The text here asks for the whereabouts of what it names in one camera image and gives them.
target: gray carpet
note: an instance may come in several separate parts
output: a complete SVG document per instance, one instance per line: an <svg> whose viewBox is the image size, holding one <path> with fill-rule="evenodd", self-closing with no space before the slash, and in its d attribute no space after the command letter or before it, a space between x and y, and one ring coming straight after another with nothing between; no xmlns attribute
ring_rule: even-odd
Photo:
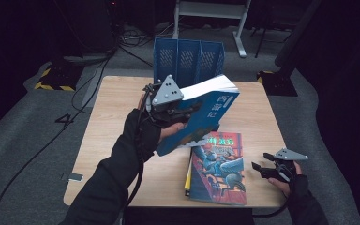
<svg viewBox="0 0 360 225"><path fill-rule="evenodd" d="M278 70L274 60L281 44L264 43L259 58L256 59L254 52L259 34L251 38L250 31L246 30L242 39L249 55L243 59L238 56L235 48L231 34L234 29L236 28L212 30L204 27L185 30L180 33L180 38L222 41L226 49L223 71L234 81L256 82L256 72ZM283 37L274 32L268 33L268 36L279 39ZM153 63L152 42L142 47L126 49ZM63 127L63 124L54 121L66 113L71 116L78 113L72 104L81 108L96 87L92 82L84 88L81 86L93 76L99 76L101 70L98 65L86 67L76 93L33 89L48 64L41 65L38 74L24 81L28 93L0 121L0 193L24 163ZM144 62L118 50L106 66L104 75L137 73L138 76L152 76L152 70ZM288 148L309 156L310 160L303 162L302 168L309 178L310 189L321 203L330 224L360 224L349 186L330 157L317 129L317 94L297 71L293 73L292 81L298 97L269 97L285 143ZM84 110L90 112L92 106L93 103ZM63 203L66 182L62 180L62 176L72 171L89 116L88 113L79 113L74 123L13 182L0 203L0 224L57 224L63 219L68 207ZM255 209L254 213L270 213L273 210ZM256 218L255 222L259 225L291 224L287 211L276 217Z"/></svg>

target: black glove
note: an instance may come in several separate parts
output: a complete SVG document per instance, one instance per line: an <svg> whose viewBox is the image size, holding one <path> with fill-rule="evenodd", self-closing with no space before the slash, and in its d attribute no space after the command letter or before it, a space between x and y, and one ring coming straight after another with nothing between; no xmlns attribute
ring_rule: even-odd
<svg viewBox="0 0 360 225"><path fill-rule="evenodd" d="M134 142L136 146L136 150L138 152L139 157L141 157L143 162L148 161L151 156L154 155L154 151L158 147L158 142L160 139L161 128L155 126L148 116L142 112L142 116L140 118L140 125L137 128L137 122L139 118L140 110L134 109L127 117L127 121L125 122L125 128L127 125L133 125L134 132Z"/></svg>

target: table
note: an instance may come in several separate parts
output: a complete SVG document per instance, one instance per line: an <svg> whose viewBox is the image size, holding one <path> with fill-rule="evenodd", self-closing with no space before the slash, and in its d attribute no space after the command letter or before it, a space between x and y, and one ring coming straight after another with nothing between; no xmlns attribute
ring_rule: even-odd
<svg viewBox="0 0 360 225"><path fill-rule="evenodd" d="M65 204L72 203L98 163L110 155L122 133L126 116L138 105L142 89L152 81L153 78L120 76L103 79L73 168L74 173L83 175L83 180L68 181ZM245 207L278 207L284 203L282 193L252 169L251 161L274 167L271 161L263 158L263 153L275 154L285 143L263 86L258 82L235 84L240 95L221 119L219 130L242 133L247 180ZM185 196L188 161L189 149L151 157L144 166L142 185L130 206L232 207L195 202Z"/></svg>
<svg viewBox="0 0 360 225"><path fill-rule="evenodd" d="M174 33L172 38L178 39L178 24L179 16L199 16L199 17L215 17L238 19L238 30L233 31L232 35L235 40L236 47L238 48L239 56L241 58L247 57L247 52L241 41L242 30L244 29L245 19L248 15L250 0L247 0L244 5L229 5L229 4L216 4L216 3L201 3L201 2L188 2L176 1L174 9Z"/></svg>

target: chair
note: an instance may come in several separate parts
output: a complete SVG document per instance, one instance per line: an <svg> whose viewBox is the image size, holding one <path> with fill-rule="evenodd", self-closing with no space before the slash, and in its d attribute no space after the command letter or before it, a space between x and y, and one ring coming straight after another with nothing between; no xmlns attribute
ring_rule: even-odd
<svg viewBox="0 0 360 225"><path fill-rule="evenodd" d="M253 33L250 35L251 37L253 37L256 31L262 28L262 37L260 39L259 46L255 54L255 58L258 57L260 48L264 40L276 43L283 43L290 36L288 35L285 39L281 41L266 40L264 39L264 37L267 30L286 31L291 32L292 34L292 30L299 23L304 12L304 8L298 5L298 1L265 1L264 5L262 6L261 22L258 26L254 27Z"/></svg>

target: blue book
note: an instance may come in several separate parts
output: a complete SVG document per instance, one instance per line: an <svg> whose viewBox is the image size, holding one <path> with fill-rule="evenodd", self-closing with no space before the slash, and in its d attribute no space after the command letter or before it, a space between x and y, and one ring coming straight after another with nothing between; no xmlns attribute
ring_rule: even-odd
<svg viewBox="0 0 360 225"><path fill-rule="evenodd" d="M205 144L204 136L218 129L221 117L239 95L238 88L225 75L182 88L181 92L184 97L178 109L195 105L200 105L200 108L191 114L183 129L159 144L156 150L159 156L165 156L179 147Z"/></svg>

